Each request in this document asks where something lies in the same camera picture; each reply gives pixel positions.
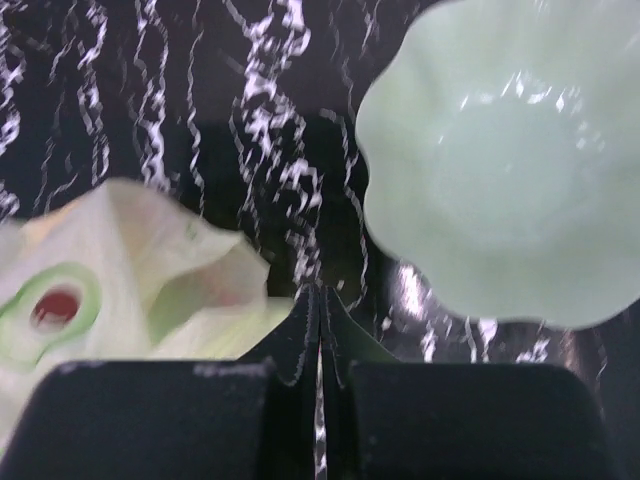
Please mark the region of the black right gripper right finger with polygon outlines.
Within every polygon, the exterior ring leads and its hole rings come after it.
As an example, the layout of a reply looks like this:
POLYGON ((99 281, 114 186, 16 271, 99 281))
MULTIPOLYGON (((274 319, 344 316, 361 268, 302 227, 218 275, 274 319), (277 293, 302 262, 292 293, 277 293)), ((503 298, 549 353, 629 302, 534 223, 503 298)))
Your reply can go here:
POLYGON ((639 436, 611 427, 566 368, 405 363, 320 297, 330 479, 635 479, 639 436))

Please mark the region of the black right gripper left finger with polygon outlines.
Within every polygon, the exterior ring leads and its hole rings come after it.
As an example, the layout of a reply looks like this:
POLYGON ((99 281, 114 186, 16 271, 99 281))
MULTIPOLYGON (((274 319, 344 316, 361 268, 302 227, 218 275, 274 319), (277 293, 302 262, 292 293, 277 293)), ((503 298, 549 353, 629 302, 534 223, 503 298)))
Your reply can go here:
POLYGON ((66 363, 37 386, 5 479, 310 479, 319 290, 236 361, 66 363))

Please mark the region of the light green plastic bag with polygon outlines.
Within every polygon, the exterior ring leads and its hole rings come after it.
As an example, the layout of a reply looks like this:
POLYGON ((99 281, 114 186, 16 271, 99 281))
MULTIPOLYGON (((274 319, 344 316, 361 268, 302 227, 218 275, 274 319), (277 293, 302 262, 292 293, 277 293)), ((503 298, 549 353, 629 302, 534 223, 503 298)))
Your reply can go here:
POLYGON ((67 362, 236 360, 290 313, 245 237, 110 180, 1 226, 1 438, 67 362))

